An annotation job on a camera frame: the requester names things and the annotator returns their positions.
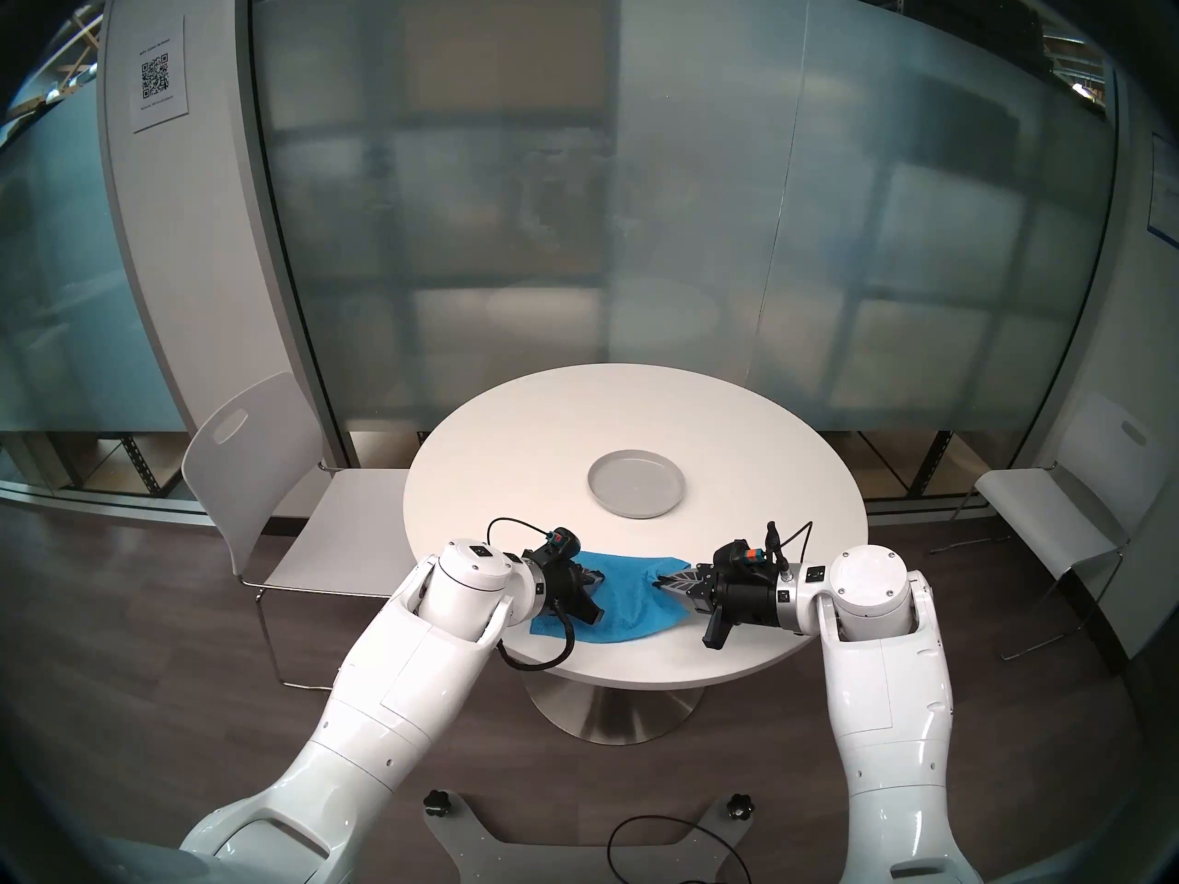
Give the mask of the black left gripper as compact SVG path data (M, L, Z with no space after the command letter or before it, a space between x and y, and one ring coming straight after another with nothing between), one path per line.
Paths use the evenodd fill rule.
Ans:
M598 625L605 612L592 594L605 582L600 570L588 569L573 560L553 560L541 568L545 578L545 601L541 615L575 619L581 624Z

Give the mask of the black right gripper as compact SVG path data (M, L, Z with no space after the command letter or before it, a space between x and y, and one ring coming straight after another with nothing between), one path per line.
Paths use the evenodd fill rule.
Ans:
M735 626L782 628L777 601L779 575L775 565L703 565L702 569L658 575L652 586L697 613L710 613L702 640L706 648L720 651Z

